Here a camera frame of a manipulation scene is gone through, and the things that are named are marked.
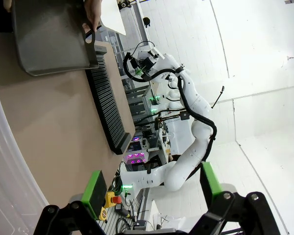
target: table surface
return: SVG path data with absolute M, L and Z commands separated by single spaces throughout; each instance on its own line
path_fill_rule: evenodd
M 125 131 L 135 127 L 112 48 L 105 61 Z M 13 34 L 0 34 L 0 100 L 16 142 L 50 204 L 82 193 L 94 170 L 111 183 L 122 155 L 106 140 L 85 71 L 31 77 L 18 66 Z
M 110 30 L 126 35 L 124 24 L 116 0 L 103 0 L 101 2 L 100 23 Z

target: wire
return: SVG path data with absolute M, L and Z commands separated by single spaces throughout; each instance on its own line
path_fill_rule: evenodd
M 162 73 L 165 73 L 165 72 L 171 72 L 171 73 L 174 73 L 175 74 L 175 70 L 173 69 L 163 69 L 163 70 L 159 70 L 158 72 L 156 72 L 153 76 L 151 76 L 153 79 L 156 78 L 157 76 L 159 76 L 160 74 Z
M 134 55 L 134 53 L 135 53 L 137 47 L 138 47 L 140 44 L 142 44 L 142 43 L 152 43 L 153 46 L 155 47 L 155 43 L 153 43 L 152 41 L 141 41 L 140 43 L 137 44 L 137 46 L 135 47 L 135 50 L 134 50 L 134 52 L 131 54 L 131 56 Z
M 127 227 L 127 228 L 125 228 L 122 232 L 125 232 L 126 231 L 126 229 L 127 230 L 130 230 L 131 228 L 133 228 L 135 225 L 131 225 L 131 226 L 129 226 L 129 227 Z
M 126 221 L 126 219 L 124 219 L 124 218 L 118 218 L 118 220 L 117 220 L 117 223 L 116 223 L 116 234 L 118 234 L 119 232 L 118 232 L 118 226 L 119 226 L 119 222 L 120 221 L 123 221 L 126 225 L 127 225 L 127 227 L 128 228 L 130 228 L 131 226 L 129 225 L 129 223 Z
M 123 59 L 123 69 L 124 69 L 124 72 L 125 74 L 132 80 L 134 80 L 135 82 L 146 82 L 145 80 L 143 79 L 139 79 L 133 75 L 131 75 L 131 73 L 128 71 L 128 68 L 127 68 L 127 61 L 131 58 L 131 53 L 128 52 L 126 53 L 124 59 Z
M 169 98 L 166 98 L 166 99 L 169 100 L 169 101 L 173 101 L 173 102 L 180 101 L 179 99 L 177 99 L 177 100 L 173 100 L 173 99 L 169 99 Z
M 112 183 L 111 183 L 111 185 L 110 185 L 110 187 L 108 189 L 108 191 L 114 192 L 114 194 L 116 196 L 119 196 L 123 191 L 123 187 L 122 187 L 123 182 L 122 182 L 122 179 L 121 179 L 121 170 L 120 170 L 122 163 L 124 163 L 124 162 L 123 161 L 120 162 L 119 169 L 117 170 L 116 175 L 113 178 Z
M 161 224 L 160 224 L 160 228 L 162 227 L 162 224 L 163 224 L 163 222 L 165 222 L 166 218 L 167 218 L 167 215 L 166 215 L 165 218 L 163 218 L 163 221 L 162 221 Z
M 168 123 L 170 123 L 170 122 L 174 122 L 174 121 L 179 121 L 180 119 L 176 119 L 176 120 L 173 120 L 173 121 L 168 121 L 168 122 L 166 122 L 166 125 L 168 124 Z
M 165 117 L 166 115 L 171 114 L 171 113 L 173 113 L 173 111 L 172 111 L 172 112 L 168 112 L 167 114 L 164 114 L 164 115 L 162 116 L 162 118 Z
M 149 116 L 146 116 L 146 117 L 140 119 L 138 122 L 136 122 L 136 123 L 134 123 L 134 124 L 136 125 L 136 124 L 142 122 L 143 120 L 145 120 L 145 119 L 147 119 L 147 118 L 150 118 L 150 117 L 152 117 L 152 116 L 158 115 L 158 114 L 160 114 L 160 113 L 162 113 L 162 112 L 175 112 L 175 111 L 184 111 L 184 110 L 185 110 L 185 108 L 183 108 L 183 109 L 166 109 L 166 110 L 161 110 L 161 111 L 159 111 L 159 112 L 157 112 L 157 113 L 155 113 L 155 114 L 152 114 L 152 115 L 149 115 Z
M 172 90 L 177 90 L 177 88 L 171 87 L 171 86 L 169 85 L 169 83 L 168 83 L 168 87 L 169 87 L 170 89 L 172 89 Z
M 180 114 L 176 114 L 176 115 L 172 115 L 172 116 L 169 116 L 169 117 L 166 117 L 166 118 L 160 118 L 159 122 L 170 120 L 170 119 L 173 119 L 173 118 L 177 118 L 179 116 L 180 116 Z M 136 126 L 146 126 L 148 124 L 153 124 L 153 123 L 156 123 L 156 122 L 157 121 L 150 121 L 150 122 L 146 122 L 146 123 L 137 124 Z
M 134 218 L 134 207 L 133 207 L 133 203 L 132 203 L 132 201 L 129 201 L 130 202 L 130 204 L 131 204 L 131 208 L 132 208 L 132 212 L 133 212 L 133 214 L 132 214 L 132 217 L 133 217 L 133 222 L 135 222 L 135 218 Z
M 126 197 L 125 197 L 125 204 L 129 207 L 130 205 L 126 202 Z
M 121 226 L 121 233 L 123 233 L 128 228 L 130 228 L 130 227 L 128 227 L 126 224 L 122 224 L 122 226 Z
M 148 220 L 146 220 L 146 222 L 148 222 L 151 225 L 152 229 L 155 230 L 155 228 L 153 227 L 153 225 Z
M 145 210 L 145 211 L 141 211 L 141 212 L 138 212 L 137 215 L 139 215 L 140 213 L 143 213 L 143 212 L 148 212 L 149 210 Z

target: white wall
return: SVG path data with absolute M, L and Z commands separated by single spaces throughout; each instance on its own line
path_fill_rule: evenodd
M 294 4 L 283 0 L 212 0 L 227 58 L 208 0 L 150 0 L 150 39 L 191 71 L 213 102 L 294 86 Z
M 191 70 L 203 97 L 214 102 L 225 86 L 212 111 L 218 134 L 208 159 L 219 179 L 234 184 L 243 196 L 263 192 L 281 233 L 294 234 L 294 59 L 288 60 L 294 57 L 294 4 L 150 0 L 141 5 L 151 20 L 150 39 Z M 278 185 L 283 193 L 274 190 Z M 206 210 L 198 175 L 178 192 L 163 190 L 150 191 L 163 214 L 194 216 Z

